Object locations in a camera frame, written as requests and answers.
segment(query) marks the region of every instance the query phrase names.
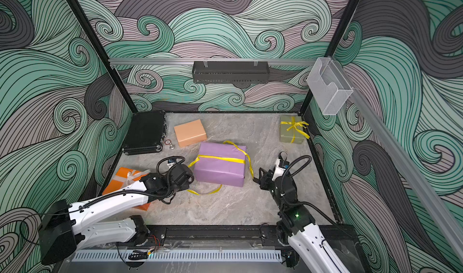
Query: gray marble floor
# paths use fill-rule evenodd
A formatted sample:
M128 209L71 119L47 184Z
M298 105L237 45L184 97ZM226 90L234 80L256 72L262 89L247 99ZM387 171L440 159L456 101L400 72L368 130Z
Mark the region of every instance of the gray marble floor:
M300 155L311 154L306 142L303 144L279 142L280 114L170 113L167 115L169 130L166 139L171 139L176 148L170 150L166 146L161 153L157 154L131 156L123 154L117 168L124 166L140 171L146 169L154 171L160 159L171 155L182 155L186 158L186 163L190 163L196 158L200 145L197 143L185 148L178 147L174 126L197 119L201 119L203 123L208 142L221 143L230 140L237 145L245 145L256 174L260 167L265 170L271 168L281 151L287 152L289 161ZM161 166L161 170L167 170L167 166ZM299 200L313 203L333 219L333 213L313 161L295 177L295 182L298 187ZM197 192L206 193L217 188L217 185L194 181L191 188ZM309 210L318 224L329 224L312 208ZM270 193L260 190L258 184L251 180L251 173L246 165L243 188L223 186L218 193L206 196L197 196L182 191L177 193L170 205L154 201L146 212L132 208L108 220L142 215L147 224L256 225L275 224L280 220L277 212L278 208Z

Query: black cable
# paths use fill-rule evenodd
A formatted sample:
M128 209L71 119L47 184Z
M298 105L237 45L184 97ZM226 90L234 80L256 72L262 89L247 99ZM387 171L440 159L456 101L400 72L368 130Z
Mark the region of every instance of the black cable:
M175 195L176 195L176 194L174 194L168 202L166 202L166 201L164 201L164 200L161 200L161 202L163 202L163 203L166 204L166 205L170 205L171 202L172 202L172 200L175 198Z
M129 266L129 264L127 264L127 262L125 262L125 260L122 258L122 256L120 255L120 252L119 252L119 242L116 242L116 247L117 247L117 254L119 254L119 258L122 260L122 262L124 262L125 265Z
M264 237L264 236L263 236L263 233L261 232L262 226L265 226L265 225L269 226L268 223L262 223L262 224L259 226L259 234L261 234L261 238L262 238L262 239L268 239L268 238L269 238L268 236Z
M194 176L191 175L190 179L191 179L191 181L188 182L189 185L191 185L194 182Z
M128 259L131 261L145 260L148 258L148 251L142 252L140 250L134 250L129 256Z
M309 203L309 202L297 202L297 203L290 203L288 202L285 197L283 196L283 199L285 200L286 204L288 206L298 206L298 205L306 205L306 206L309 206L311 208L313 208L315 211L317 211L320 215L322 215L323 218L327 219L328 222L331 223L331 225L335 226L336 228L338 228L339 230L343 231L344 234L346 234L348 237L350 238L354 238L354 236L350 235L348 232L346 232L346 230L344 230L343 228L341 228L341 226L339 226L339 224L337 224L336 222L334 222L330 217L328 217L324 212L322 212L319 208L317 208L314 204L312 203Z
M36 242L32 242L31 240L27 239L26 236L24 236L23 234L23 231L21 230L21 225L24 223L26 224L27 226L27 223L26 223L26 220L32 216L59 216L59 215L67 215L67 214L70 214L70 213L74 213L74 212L78 212L80 211L81 209L79 208L78 210L75 210L75 211L71 211L71 212L65 212L65 213L58 213L58 214L48 214L48 213L33 213L29 216L27 216L26 218L22 219L20 221L20 236L27 242L31 243L31 244L34 244L34 245L39 245L39 243L36 243Z
M306 161L302 166L300 166L300 168L298 168L294 173L291 174L292 177L294 177L295 175L297 175L299 172L301 172L306 166L308 166L310 164L310 162L312 161L312 157L309 156L309 155L302 155L300 157L298 157L297 159L293 160L289 165L288 167L285 169L285 171L283 172L283 175L281 176L281 188L283 188L283 179L289 174L289 170L295 165L297 164L299 161L301 160L304 160L304 159L308 159L308 161Z
M85 205L83 205L82 208L87 209L90 206L95 205L96 203L101 202L103 200L106 200L106 199L109 199L109 198L112 198L112 197L115 197L115 196L118 196L118 195L125 195L125 194L138 194L138 195L144 195L144 196L148 196L148 197L153 197L153 198L156 198L156 199L164 199L166 196L169 195L169 194L156 195L156 194L147 193L147 192L141 191L141 190L124 190L124 191L112 192L112 193L103 195L101 197L98 197L95 200L90 201L90 202L86 203Z
M159 166L160 166L163 162L165 162L166 160L171 160L171 159L174 159L176 165L177 165L177 164L181 164L181 163L183 163L183 162L185 161L185 158L184 158L183 156L180 156L180 155L174 155L174 156L166 157L166 158L160 160L160 161L157 163L157 166L156 166L156 173L158 173L158 174L161 175L161 176L165 176L166 173L167 173L168 171L167 171L167 172L164 172L164 173L159 172Z
M334 264L334 266L336 266L336 269L337 269L340 273L342 273L342 271L339 269L338 265L333 261L333 258L331 258L331 256L328 254L327 250L326 250L325 247L323 246L323 242L324 242L324 241L326 241L326 239L323 240L323 241L321 241L321 247L323 248L323 250L325 251L325 253L327 253L328 257L330 258L330 260L331 260L331 262Z

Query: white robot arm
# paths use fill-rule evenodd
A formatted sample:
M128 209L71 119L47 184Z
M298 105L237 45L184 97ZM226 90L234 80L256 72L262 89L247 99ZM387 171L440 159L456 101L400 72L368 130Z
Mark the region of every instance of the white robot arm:
M289 169L298 161L308 159L293 174ZM348 273L339 257L328 244L320 227L304 205L297 199L297 187L292 176L307 166L312 158L304 155L293 161L283 160L281 153L273 170L259 169L259 178L254 181L263 190L268 190L280 208L281 221L277 222L278 239L282 244L290 245L304 260L312 273Z
M277 223L277 233L281 243L291 246L312 273L348 273L309 211L302 204L297 204L296 185L292 178L287 177L289 162L279 158L275 165L273 171L260 169L256 182L261 189L271 192L280 207L282 220ZM187 166L176 164L165 175L150 173L108 195L70 205L65 200L55 202L39 227L42 263L53 264L78 249L103 243L143 244L149 230L141 216L113 222L100 221L128 208L175 195L177 191L188 189L193 179L193 173Z

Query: purple gift box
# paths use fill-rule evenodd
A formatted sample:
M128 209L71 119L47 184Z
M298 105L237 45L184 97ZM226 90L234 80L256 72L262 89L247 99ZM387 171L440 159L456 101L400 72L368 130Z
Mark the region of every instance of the purple gift box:
M246 146L239 145L246 151ZM198 155L210 155L218 157L232 157L245 160L243 152L237 150L231 144L201 143ZM222 184L229 186L243 186L245 183L245 163L228 160L199 157L194 164L194 178L200 182Z

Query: black metal track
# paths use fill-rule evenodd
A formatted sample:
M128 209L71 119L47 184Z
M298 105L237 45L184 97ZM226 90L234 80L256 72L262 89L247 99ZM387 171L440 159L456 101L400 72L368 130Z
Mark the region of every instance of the black metal track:
M124 97L124 100L128 104L130 110L132 111L132 113L136 113L138 110L135 107L135 103L133 102L132 98L129 95L129 92L125 88L124 83L122 82L122 79L120 78L117 70L111 68L111 65L109 64L109 61L108 61L109 56L107 55L105 49L103 48L103 45L101 45L98 37L95 34L95 31L92 29L90 22L84 13L84 10L82 9L82 7L80 6L77 0L66 0L66 1L68 2L69 7L71 8L72 12L77 18L77 21L82 26L84 33L89 38L90 43L93 45L93 48L95 49L96 54L98 55L98 57L100 57L101 61L106 67L106 70L108 71L112 80L114 81L120 93L122 94L122 97Z
M357 237L355 228L351 225L319 225L324 238L328 243L336 241L352 241L354 250L350 253L360 259L363 270L370 273L371 269ZM283 246L276 234L276 226L269 224L262 225L147 225L150 231L148 241L142 246L134 246L132 242L120 243L120 246L127 246L130 249L148 249L152 246L163 246L166 248L181 248L183 244L189 246L196 241L223 242L223 241L244 241L252 247L263 246L273 247L280 250L281 254L288 258L292 247ZM345 264L351 272L358 269L357 265Z
M352 19L352 16L354 15L355 9L357 8L359 2L360 0L349 0L349 2L347 2L338 27L336 27L333 38L331 39L327 51L325 52L325 57L331 57L334 55L334 52L336 51L336 48L338 47L339 42L341 41L341 38L347 29L347 26L349 26L350 20Z

